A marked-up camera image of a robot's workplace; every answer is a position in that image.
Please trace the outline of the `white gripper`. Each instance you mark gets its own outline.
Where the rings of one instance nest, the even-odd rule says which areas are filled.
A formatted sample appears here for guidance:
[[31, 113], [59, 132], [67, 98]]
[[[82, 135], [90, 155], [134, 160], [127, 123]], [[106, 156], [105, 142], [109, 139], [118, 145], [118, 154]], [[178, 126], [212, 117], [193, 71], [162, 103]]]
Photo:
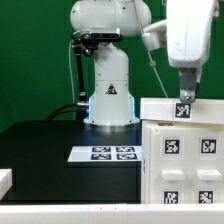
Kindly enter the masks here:
[[209, 58], [212, 19], [217, 0], [168, 0], [167, 52], [179, 70], [180, 101], [194, 103], [202, 67]]

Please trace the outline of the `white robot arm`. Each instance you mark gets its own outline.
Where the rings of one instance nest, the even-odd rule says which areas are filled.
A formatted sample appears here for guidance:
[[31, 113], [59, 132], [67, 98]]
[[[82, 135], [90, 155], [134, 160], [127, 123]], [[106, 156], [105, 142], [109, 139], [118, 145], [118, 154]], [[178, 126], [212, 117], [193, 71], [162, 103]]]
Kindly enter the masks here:
[[125, 37], [140, 35], [149, 52], [165, 47], [170, 66], [179, 70], [180, 101], [193, 103], [218, 10], [219, 0], [167, 0], [166, 18], [153, 23], [144, 0], [78, 0], [70, 12], [71, 46], [78, 70], [83, 55], [94, 58], [95, 69], [95, 91], [85, 122], [98, 127], [139, 122], [129, 92], [128, 56], [114, 46]]

